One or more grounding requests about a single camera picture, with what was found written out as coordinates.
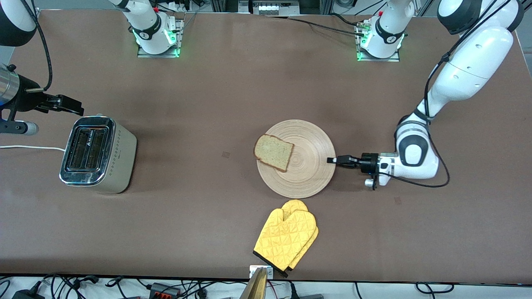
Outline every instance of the oven mitt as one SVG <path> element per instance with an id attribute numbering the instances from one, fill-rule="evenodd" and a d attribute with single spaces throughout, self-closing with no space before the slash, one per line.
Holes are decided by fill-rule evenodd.
<path id="1" fill-rule="evenodd" d="M 286 220 L 293 212 L 295 212 L 297 210 L 301 210 L 301 211 L 308 211 L 309 210 L 306 207 L 306 205 L 300 200 L 288 201 L 282 206 L 281 209 L 284 212 L 284 220 Z M 292 271 L 296 267 L 297 263 L 299 263 L 299 261 L 301 260 L 303 255 L 306 253 L 307 250 L 309 250 L 309 248 L 312 245 L 312 243 L 314 243 L 314 240 L 316 240 L 317 236 L 318 236 L 318 227 L 316 226 L 316 230 L 312 234 L 312 237 L 305 244 L 305 246 L 303 246 L 301 251 L 299 251 L 299 253 L 293 259 L 293 261 L 288 265 L 288 268 L 287 268 L 288 270 Z"/>
<path id="2" fill-rule="evenodd" d="M 253 254 L 288 277 L 285 270 L 312 238 L 316 219 L 308 211 L 297 210 L 286 219 L 282 209 L 270 213 Z"/>

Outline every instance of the brown table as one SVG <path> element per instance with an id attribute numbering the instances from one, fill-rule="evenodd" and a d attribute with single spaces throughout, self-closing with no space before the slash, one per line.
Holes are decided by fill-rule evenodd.
<path id="1" fill-rule="evenodd" d="M 198 14 L 178 59 L 137 59 L 117 11 L 44 11 L 51 93 L 83 102 L 138 138 L 129 189 L 105 196 L 64 185 L 57 151 L 0 151 L 0 272 L 246 278 L 256 238 L 287 200 L 252 154 L 273 124 L 321 127 L 337 154 L 393 149 L 398 119 L 455 41 L 414 18 L 400 63 L 357 62 L 351 36 L 243 14 Z M 309 20 L 349 26 L 329 16 Z M 47 80 L 37 36 L 12 62 Z M 532 283 L 532 80 L 517 42 L 474 98 L 442 110 L 432 132 L 451 184 L 392 180 L 363 187 L 337 169 L 306 199 L 320 235 L 290 279 Z M 0 144 L 64 146 L 77 117 L 20 113 L 33 137 Z M 222 152 L 229 152 L 223 157 Z M 445 179 L 442 169 L 429 183 Z"/>

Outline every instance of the toaster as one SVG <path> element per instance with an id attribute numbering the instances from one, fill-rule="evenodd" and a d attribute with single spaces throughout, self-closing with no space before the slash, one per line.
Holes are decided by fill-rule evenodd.
<path id="1" fill-rule="evenodd" d="M 70 132 L 59 178 L 68 186 L 120 193 L 129 185 L 136 150 L 135 135 L 112 118 L 80 118 Z"/>

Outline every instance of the wooden plate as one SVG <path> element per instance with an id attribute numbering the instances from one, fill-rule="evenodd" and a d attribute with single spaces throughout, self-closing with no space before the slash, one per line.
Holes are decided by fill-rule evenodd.
<path id="1" fill-rule="evenodd" d="M 288 198 L 306 198 L 321 191 L 333 177 L 336 157 L 333 143 L 325 132 L 304 120 L 285 120 L 266 134 L 294 144 L 288 169 L 282 173 L 257 160 L 262 179 L 273 191 Z"/>

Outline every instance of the toaster slot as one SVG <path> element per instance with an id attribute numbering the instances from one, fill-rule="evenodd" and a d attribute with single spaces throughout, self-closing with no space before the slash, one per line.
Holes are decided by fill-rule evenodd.
<path id="1" fill-rule="evenodd" d="M 105 129 L 94 130 L 93 140 L 90 145 L 89 154 L 87 156 L 87 163 L 85 168 L 96 170 L 99 168 L 102 161 L 102 149 L 105 140 Z"/>
<path id="2" fill-rule="evenodd" d="M 75 137 L 75 145 L 72 147 L 73 151 L 70 153 L 68 168 L 79 169 L 83 166 L 83 158 L 85 156 L 85 148 L 89 140 L 89 129 L 78 129 Z"/>

